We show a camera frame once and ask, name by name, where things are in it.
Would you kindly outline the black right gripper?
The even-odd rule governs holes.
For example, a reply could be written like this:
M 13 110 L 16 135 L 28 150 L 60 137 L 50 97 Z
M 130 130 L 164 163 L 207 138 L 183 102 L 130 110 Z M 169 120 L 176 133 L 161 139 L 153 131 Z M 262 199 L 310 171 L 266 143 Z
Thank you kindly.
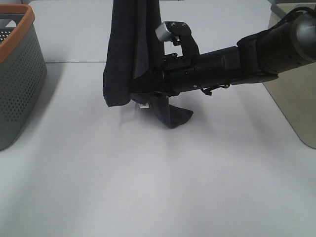
M 197 55 L 180 56 L 171 53 L 163 57 L 163 62 L 145 71 L 130 82 L 130 93 L 148 95 L 154 98 L 178 96 L 180 93 L 172 86 L 173 72 L 180 72 L 192 66 Z

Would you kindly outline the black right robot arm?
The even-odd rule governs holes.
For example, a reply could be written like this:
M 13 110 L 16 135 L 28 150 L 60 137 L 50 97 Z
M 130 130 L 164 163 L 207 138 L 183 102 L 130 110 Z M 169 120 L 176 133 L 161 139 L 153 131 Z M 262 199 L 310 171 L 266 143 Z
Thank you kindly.
M 134 94 L 172 97 L 200 90 L 262 83 L 280 73 L 316 61 L 316 12 L 297 7 L 267 30 L 240 39 L 235 46 L 201 54 L 184 22 L 165 21 L 156 28 L 159 41 L 181 46 L 182 55 L 164 56 L 163 63 L 134 79 Z

